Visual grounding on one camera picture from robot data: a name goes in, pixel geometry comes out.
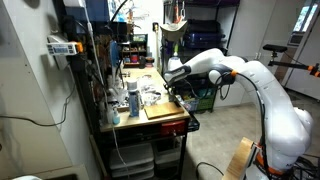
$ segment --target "gray floor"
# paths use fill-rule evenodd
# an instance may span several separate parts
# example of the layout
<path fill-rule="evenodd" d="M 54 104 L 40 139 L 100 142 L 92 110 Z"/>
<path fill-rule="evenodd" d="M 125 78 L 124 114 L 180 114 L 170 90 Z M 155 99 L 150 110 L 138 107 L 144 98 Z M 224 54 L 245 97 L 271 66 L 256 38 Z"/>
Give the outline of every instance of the gray floor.
<path fill-rule="evenodd" d="M 320 155 L 320 103 L 300 94 L 289 93 L 294 106 L 308 110 L 314 118 L 312 145 L 306 153 Z M 183 180 L 195 180 L 195 166 L 207 162 L 225 172 L 242 137 L 258 141 L 261 136 L 259 114 L 253 104 L 215 109 L 196 114 L 200 130 L 189 133 Z M 200 179 L 221 179 L 212 167 L 200 166 Z"/>

